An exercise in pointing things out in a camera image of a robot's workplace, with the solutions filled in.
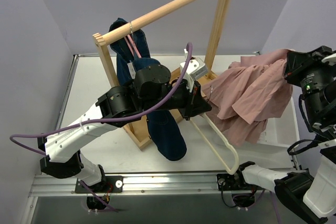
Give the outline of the pink pleated skirt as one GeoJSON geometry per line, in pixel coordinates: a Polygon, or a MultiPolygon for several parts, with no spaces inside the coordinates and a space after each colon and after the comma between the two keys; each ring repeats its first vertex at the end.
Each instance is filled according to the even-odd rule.
{"type": "Polygon", "coordinates": [[[202,86],[212,110],[207,116],[235,146],[257,143],[271,118],[280,118],[293,87],[284,79],[289,49],[241,57],[202,86]]]}

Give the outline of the dark blue denim skirt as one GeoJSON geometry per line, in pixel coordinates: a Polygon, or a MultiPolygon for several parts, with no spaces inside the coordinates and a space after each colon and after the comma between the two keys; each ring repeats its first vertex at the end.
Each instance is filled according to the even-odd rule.
{"type": "MultiPolygon", "coordinates": [[[[127,63],[132,61],[136,71],[160,63],[151,58],[146,36],[142,30],[133,32],[133,40],[142,58],[133,57],[125,38],[110,44],[111,49],[117,54],[117,78],[120,85],[124,85],[132,79],[127,63]]],[[[166,159],[178,161],[185,156],[187,147],[170,111],[152,111],[146,115],[146,122],[152,141],[166,159]]]]}

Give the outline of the pink hanger with metal hook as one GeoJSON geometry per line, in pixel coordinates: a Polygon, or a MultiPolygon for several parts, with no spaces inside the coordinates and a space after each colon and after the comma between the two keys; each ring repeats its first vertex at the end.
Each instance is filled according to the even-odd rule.
{"type": "Polygon", "coordinates": [[[125,40],[127,42],[127,45],[133,55],[134,58],[142,58],[138,48],[136,47],[136,43],[134,42],[133,40],[133,29],[132,29],[132,23],[129,22],[129,26],[130,26],[130,31],[131,33],[128,34],[126,37],[125,37],[125,40]]]}

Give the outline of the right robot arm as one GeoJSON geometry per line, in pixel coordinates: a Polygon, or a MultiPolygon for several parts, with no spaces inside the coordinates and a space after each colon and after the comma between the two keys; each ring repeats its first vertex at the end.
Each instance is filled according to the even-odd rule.
{"type": "Polygon", "coordinates": [[[289,51],[284,78],[300,87],[298,107],[312,139],[287,148],[295,161],[311,149],[319,149],[316,174],[297,166],[279,172],[246,162],[233,175],[236,187],[256,185],[274,193],[278,200],[306,223],[326,223],[335,216],[335,50],[320,46],[309,52],[289,51]]]}

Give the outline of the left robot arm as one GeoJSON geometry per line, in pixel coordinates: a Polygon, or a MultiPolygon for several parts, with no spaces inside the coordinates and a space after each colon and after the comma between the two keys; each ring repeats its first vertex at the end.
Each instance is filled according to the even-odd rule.
{"type": "Polygon", "coordinates": [[[76,177],[94,192],[105,188],[106,176],[101,165],[89,161],[81,148],[107,132],[138,121],[139,114],[160,104],[158,110],[179,110],[190,119],[208,112],[211,106],[201,96],[198,79],[208,72],[192,60],[180,80],[171,80],[169,69],[151,64],[135,74],[123,86],[111,88],[90,109],[72,123],[69,129],[37,139],[46,156],[40,160],[42,173],[54,178],[76,177]]]}

